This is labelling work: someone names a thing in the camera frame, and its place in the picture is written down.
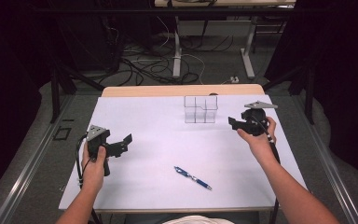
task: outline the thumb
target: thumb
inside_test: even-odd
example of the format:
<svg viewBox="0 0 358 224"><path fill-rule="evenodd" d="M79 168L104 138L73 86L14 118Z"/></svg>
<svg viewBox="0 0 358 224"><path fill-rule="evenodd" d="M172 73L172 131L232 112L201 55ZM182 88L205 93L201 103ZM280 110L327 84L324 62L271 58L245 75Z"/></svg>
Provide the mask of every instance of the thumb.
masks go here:
<svg viewBox="0 0 358 224"><path fill-rule="evenodd" d="M100 163L101 165L103 165L103 162L105 159L106 159L106 149L105 149L105 147L99 147L97 163Z"/></svg>
<svg viewBox="0 0 358 224"><path fill-rule="evenodd" d="M246 142L249 139L249 137L251 136L250 134L248 134L246 131L244 131L242 129L237 129L237 133Z"/></svg>

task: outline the forearm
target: forearm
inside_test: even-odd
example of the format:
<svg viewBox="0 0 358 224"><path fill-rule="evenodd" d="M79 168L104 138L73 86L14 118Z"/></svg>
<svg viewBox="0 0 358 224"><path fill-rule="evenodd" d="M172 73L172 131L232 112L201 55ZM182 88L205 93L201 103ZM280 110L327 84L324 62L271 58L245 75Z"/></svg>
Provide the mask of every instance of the forearm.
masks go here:
<svg viewBox="0 0 358 224"><path fill-rule="evenodd" d="M260 163L290 223L338 223L331 212L276 161Z"/></svg>
<svg viewBox="0 0 358 224"><path fill-rule="evenodd" d="M82 189L57 223L88 223L97 193Z"/></svg>

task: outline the finger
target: finger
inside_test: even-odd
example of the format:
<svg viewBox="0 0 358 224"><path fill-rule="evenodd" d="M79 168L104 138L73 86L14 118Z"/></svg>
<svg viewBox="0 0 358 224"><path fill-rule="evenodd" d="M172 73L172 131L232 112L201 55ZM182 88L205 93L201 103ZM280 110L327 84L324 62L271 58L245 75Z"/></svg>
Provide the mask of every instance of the finger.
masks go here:
<svg viewBox="0 0 358 224"><path fill-rule="evenodd" d="M89 145L86 142L83 146L83 161L88 161L89 159L90 159Z"/></svg>
<svg viewBox="0 0 358 224"><path fill-rule="evenodd" d="M268 132L269 134L274 134L277 123L271 117L267 117L267 120L268 120Z"/></svg>
<svg viewBox="0 0 358 224"><path fill-rule="evenodd" d="M100 165L103 165L104 160L106 159L106 149L105 147L99 147L98 148L98 157L97 157L97 163Z"/></svg>
<svg viewBox="0 0 358 224"><path fill-rule="evenodd" d="M248 134L246 131L242 130L242 129L237 129L237 133L238 135L245 140L246 142L248 141L248 139L251 137L250 134Z"/></svg>

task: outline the wooden table edge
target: wooden table edge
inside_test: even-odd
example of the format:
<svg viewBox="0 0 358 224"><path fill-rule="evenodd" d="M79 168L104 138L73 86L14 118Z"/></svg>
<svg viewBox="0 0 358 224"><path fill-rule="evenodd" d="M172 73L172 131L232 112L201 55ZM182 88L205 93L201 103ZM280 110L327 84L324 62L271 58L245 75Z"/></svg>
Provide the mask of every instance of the wooden table edge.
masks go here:
<svg viewBox="0 0 358 224"><path fill-rule="evenodd" d="M102 97L151 97L186 95L264 95L258 84L232 85L179 85L179 86L126 86L106 87Z"/></svg>

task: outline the wrist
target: wrist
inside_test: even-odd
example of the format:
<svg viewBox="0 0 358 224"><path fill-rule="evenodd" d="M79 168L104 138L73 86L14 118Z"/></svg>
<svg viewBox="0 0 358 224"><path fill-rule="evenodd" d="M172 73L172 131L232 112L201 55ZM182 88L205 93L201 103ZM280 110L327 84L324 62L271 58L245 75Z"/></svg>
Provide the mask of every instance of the wrist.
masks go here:
<svg viewBox="0 0 358 224"><path fill-rule="evenodd" d="M268 157L267 156L262 157L262 158L258 159L257 161L263 169L268 168L270 166L279 165L279 163L277 162L277 160L275 159L275 157L273 155L268 156Z"/></svg>
<svg viewBox="0 0 358 224"><path fill-rule="evenodd" d="M83 185L83 187L80 190L80 193L84 193L90 196L97 196L99 190L93 187L89 187L88 185Z"/></svg>

